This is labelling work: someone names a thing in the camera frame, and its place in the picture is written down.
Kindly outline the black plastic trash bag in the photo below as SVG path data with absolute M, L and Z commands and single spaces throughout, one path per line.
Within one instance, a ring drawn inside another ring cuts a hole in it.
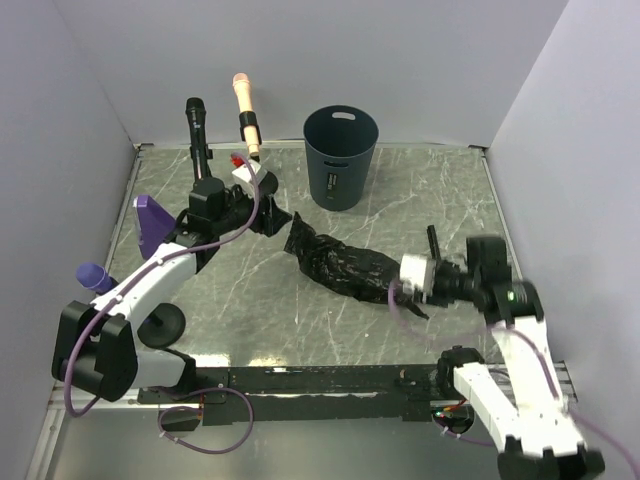
M 299 270 L 321 286 L 360 302 L 385 304 L 400 263 L 384 253 L 349 246 L 318 234 L 295 213 L 284 251 L 296 257 Z

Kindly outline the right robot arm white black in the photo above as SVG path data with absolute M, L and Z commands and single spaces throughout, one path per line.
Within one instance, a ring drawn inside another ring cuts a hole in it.
M 501 478 L 597 478 L 605 470 L 603 455 L 587 446 L 568 413 L 540 297 L 530 281 L 513 279 L 505 240 L 468 238 L 466 265 L 460 267 L 441 256 L 433 226 L 427 237 L 424 299 L 439 306 L 468 301 L 483 314 L 513 396 L 506 396 L 476 350 L 462 346 L 444 351 L 438 361 L 440 393 L 471 405 L 496 446 Z

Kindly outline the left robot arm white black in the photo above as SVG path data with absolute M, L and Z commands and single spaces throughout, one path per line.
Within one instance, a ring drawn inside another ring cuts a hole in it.
M 188 207 L 141 267 L 89 304 L 70 302 L 61 312 L 52 361 L 64 399 L 78 388 L 114 402 L 130 389 L 147 387 L 161 387 L 176 402 L 192 398 L 198 386 L 194 358 L 166 346 L 139 350 L 138 330 L 220 246 L 245 230 L 271 237 L 291 220 L 275 203 L 277 189 L 272 173 L 260 181 L 257 197 L 217 178 L 199 180 Z

